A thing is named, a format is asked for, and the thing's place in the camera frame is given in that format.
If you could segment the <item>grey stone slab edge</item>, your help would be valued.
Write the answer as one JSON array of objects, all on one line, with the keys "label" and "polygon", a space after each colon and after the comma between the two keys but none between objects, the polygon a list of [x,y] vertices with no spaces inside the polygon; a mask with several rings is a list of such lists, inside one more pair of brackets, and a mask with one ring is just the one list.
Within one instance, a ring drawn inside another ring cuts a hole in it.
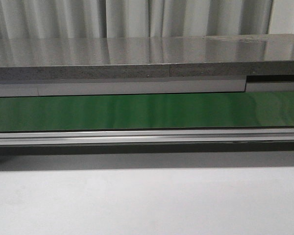
[{"label": "grey stone slab edge", "polygon": [[294,74],[294,61],[2,67],[2,81]]}]

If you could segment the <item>green conveyor belt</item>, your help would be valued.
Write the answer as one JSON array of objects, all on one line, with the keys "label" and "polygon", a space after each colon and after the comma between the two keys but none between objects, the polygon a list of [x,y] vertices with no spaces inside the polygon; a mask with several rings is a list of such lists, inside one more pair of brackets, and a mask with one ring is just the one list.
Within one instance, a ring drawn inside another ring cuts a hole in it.
[{"label": "green conveyor belt", "polygon": [[294,92],[0,98],[0,132],[279,126]]}]

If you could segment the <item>white curtain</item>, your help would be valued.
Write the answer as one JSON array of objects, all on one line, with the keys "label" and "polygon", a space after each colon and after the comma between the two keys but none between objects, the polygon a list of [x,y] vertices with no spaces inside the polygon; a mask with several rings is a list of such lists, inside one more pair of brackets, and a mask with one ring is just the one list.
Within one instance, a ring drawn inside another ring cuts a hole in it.
[{"label": "white curtain", "polygon": [[294,0],[0,0],[0,39],[294,34]]}]

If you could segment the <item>rear grey conveyor rail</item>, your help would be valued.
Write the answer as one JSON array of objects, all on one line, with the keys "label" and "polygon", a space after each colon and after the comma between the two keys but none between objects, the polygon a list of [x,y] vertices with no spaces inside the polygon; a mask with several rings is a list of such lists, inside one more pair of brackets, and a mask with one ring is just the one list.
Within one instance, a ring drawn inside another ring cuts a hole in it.
[{"label": "rear grey conveyor rail", "polygon": [[294,91],[294,75],[0,82],[0,97]]}]

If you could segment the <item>front aluminium conveyor rail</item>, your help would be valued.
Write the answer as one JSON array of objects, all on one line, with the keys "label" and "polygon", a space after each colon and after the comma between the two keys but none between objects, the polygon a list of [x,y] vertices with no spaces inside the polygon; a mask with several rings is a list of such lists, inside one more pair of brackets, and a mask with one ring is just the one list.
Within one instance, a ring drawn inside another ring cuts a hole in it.
[{"label": "front aluminium conveyor rail", "polygon": [[294,127],[0,133],[0,146],[232,141],[294,141]]}]

